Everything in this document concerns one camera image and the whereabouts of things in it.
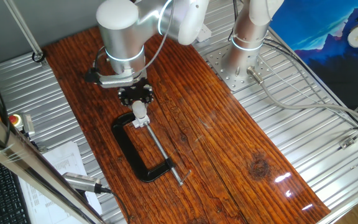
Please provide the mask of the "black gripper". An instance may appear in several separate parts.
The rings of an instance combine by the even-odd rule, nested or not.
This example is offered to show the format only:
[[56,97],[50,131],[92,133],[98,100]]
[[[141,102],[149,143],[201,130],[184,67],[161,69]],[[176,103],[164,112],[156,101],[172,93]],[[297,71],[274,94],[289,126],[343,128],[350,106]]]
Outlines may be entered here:
[[132,86],[119,88],[117,96],[123,106],[130,106],[135,101],[150,104],[154,100],[154,91],[148,79],[142,78]]

